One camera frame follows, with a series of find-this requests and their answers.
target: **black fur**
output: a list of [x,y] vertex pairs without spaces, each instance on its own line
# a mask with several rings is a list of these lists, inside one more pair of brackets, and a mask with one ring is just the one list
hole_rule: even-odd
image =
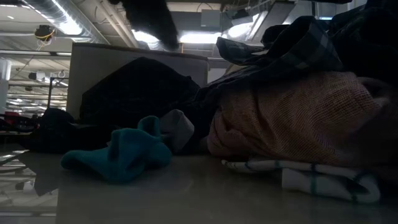
[[168,50],[178,48],[177,29],[165,0],[109,0],[122,2],[131,27],[158,38]]

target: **plaid shirt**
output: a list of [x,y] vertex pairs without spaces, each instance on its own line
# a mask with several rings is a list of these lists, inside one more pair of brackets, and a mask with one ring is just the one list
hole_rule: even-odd
[[249,66],[210,83],[209,89],[242,81],[268,82],[311,72],[343,70],[332,40],[312,16],[296,19],[280,33],[266,54],[253,55],[264,48],[221,37],[217,47],[225,60]]

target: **ventilation duct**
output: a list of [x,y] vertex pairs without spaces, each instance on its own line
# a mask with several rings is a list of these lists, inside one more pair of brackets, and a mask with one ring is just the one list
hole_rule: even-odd
[[91,37],[92,43],[109,44],[90,20],[69,0],[23,0],[23,2],[64,34]]

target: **striped towel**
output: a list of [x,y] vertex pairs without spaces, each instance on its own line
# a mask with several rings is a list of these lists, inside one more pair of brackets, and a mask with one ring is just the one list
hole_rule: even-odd
[[380,200],[380,190],[376,179],[359,169],[259,159],[248,162],[222,160],[222,163],[231,170],[251,174],[281,170],[283,189],[358,203],[373,203]]

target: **clothing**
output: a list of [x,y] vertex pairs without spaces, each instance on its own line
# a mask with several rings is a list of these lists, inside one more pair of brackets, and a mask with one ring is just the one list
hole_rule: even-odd
[[[283,82],[321,71],[352,71],[359,77],[396,86],[398,78],[391,74],[398,73],[398,32],[393,28],[397,15],[396,0],[369,0],[363,7],[336,15],[329,26],[312,16],[302,16],[289,26],[270,27],[262,38],[264,47],[220,37],[220,55],[247,67],[202,88],[198,99],[205,99],[212,108],[223,90],[247,88],[252,82]],[[253,55],[268,47],[268,53]],[[380,73],[380,69],[389,72]]]
[[376,179],[364,170],[263,159],[222,163],[229,169],[250,174],[280,171],[282,188],[287,190],[359,203],[378,202],[381,197]]
[[184,152],[208,135],[214,109],[194,101],[199,86],[190,78],[152,59],[138,58],[102,79],[83,94],[80,118],[83,124],[108,124],[136,128],[146,116],[161,118],[180,110],[195,127]]
[[180,110],[172,110],[160,119],[163,142],[173,154],[180,154],[192,137],[195,127]]
[[346,4],[352,2],[353,0],[307,0],[307,1],[314,1],[314,2],[330,2],[336,4]]
[[225,92],[211,124],[208,148],[215,156],[244,161],[260,155],[331,166],[392,168],[398,161],[396,139],[396,90],[350,72],[321,72]]
[[114,131],[109,147],[67,152],[61,166],[78,172],[93,171],[109,182],[126,183],[146,169],[167,166],[171,157],[172,153],[162,142],[159,119],[148,116],[140,120],[137,129]]
[[76,124],[69,113],[56,108],[47,109],[39,123],[39,128],[26,141],[20,142],[30,151],[63,154],[74,149],[101,149],[117,129],[101,123]]

